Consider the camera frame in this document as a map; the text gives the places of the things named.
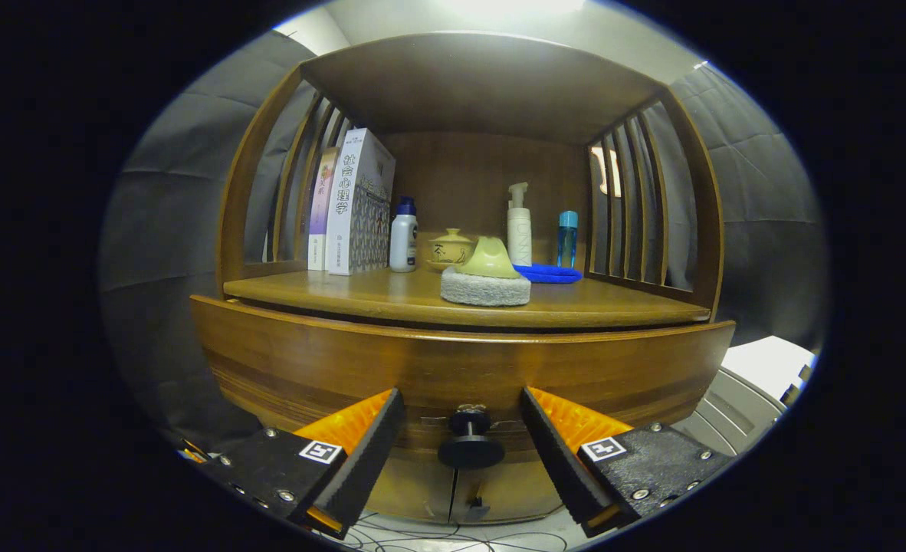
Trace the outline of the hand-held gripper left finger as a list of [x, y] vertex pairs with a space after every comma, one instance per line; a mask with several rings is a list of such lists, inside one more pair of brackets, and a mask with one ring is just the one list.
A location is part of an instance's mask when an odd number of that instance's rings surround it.
[[265, 425], [215, 454], [186, 440], [185, 458], [266, 518], [341, 541], [365, 510], [405, 416], [393, 387], [316, 422]]

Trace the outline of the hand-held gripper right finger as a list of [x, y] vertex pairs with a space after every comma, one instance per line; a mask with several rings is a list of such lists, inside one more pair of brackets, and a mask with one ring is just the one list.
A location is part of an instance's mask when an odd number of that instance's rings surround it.
[[587, 537], [654, 516], [715, 478], [734, 457], [663, 422], [630, 426], [547, 391], [520, 391], [530, 439]]

